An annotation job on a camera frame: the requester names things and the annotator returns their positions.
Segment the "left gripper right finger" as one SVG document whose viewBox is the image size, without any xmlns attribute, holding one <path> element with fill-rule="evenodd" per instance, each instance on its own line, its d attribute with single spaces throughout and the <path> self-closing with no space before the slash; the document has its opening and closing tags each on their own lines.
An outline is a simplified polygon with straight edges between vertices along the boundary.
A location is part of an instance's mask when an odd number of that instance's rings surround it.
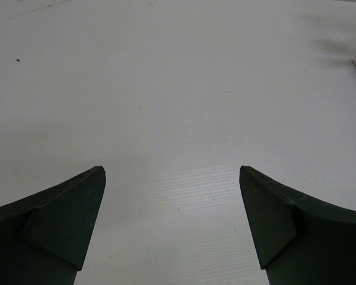
<svg viewBox="0 0 356 285">
<path fill-rule="evenodd" d="M 240 190 L 269 284 L 356 284 L 356 211 L 285 186 L 250 166 Z"/>
</svg>

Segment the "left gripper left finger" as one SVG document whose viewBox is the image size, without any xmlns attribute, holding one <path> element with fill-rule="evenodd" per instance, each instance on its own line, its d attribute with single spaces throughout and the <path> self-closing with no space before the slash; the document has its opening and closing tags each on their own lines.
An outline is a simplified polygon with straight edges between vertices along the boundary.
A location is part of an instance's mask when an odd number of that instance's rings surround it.
<svg viewBox="0 0 356 285">
<path fill-rule="evenodd" d="M 0 207 L 0 284 L 74 284 L 106 186 L 96 166 Z"/>
</svg>

